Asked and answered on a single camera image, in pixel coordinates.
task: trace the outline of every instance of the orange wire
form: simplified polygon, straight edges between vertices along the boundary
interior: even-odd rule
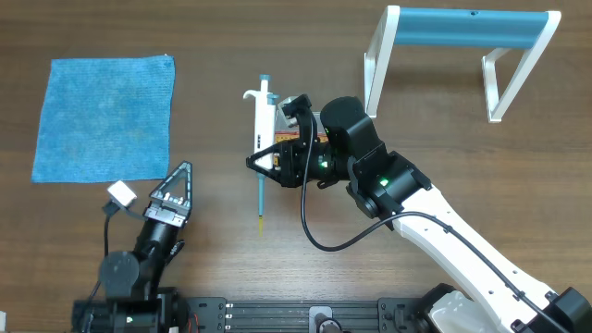
[[[198,321],[197,321],[197,314],[196,313],[193,313],[193,316],[195,317],[195,326],[196,326],[195,333],[200,333],[200,326],[199,326]]]

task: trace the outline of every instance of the yellow pipette tip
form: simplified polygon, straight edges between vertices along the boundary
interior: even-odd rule
[[[259,216],[259,237],[263,237],[263,217]]]

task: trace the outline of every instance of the white bracket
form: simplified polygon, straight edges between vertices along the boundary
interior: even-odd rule
[[[487,100],[487,119],[491,123],[500,122],[508,106],[522,87],[526,77],[537,63],[561,20],[561,12],[548,11],[549,20],[535,41],[526,52],[514,72],[512,80],[504,94],[499,98],[496,80],[495,61],[510,49],[497,48],[481,60]],[[369,117],[376,117],[378,101],[389,67],[390,53],[395,42],[401,8],[387,6],[383,13],[368,51],[364,54],[364,108]]]

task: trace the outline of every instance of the blue towel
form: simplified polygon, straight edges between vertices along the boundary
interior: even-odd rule
[[[167,175],[172,56],[52,61],[32,182]]]

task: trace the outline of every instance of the wooden surface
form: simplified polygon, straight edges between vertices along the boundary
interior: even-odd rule
[[[258,237],[252,151],[258,75],[282,96],[308,93],[316,109],[363,96],[363,53],[386,1],[0,2],[0,310],[11,330],[69,330],[103,252],[108,184],[31,184],[50,60],[175,57],[173,167],[196,173],[187,246],[163,286],[228,299],[374,300],[421,296],[450,278],[397,234],[381,229],[341,253],[306,240],[298,190],[267,182]],[[592,3],[402,1],[401,6],[558,9],[548,50],[503,122],[487,123],[481,56],[488,50],[396,47],[375,121],[389,149],[415,162],[456,211],[501,253],[556,291],[592,299]],[[517,55],[499,64],[508,82]],[[148,203],[155,181],[131,182]],[[308,216],[325,244],[369,222],[340,184],[311,187]],[[111,250],[141,225],[111,223]]]

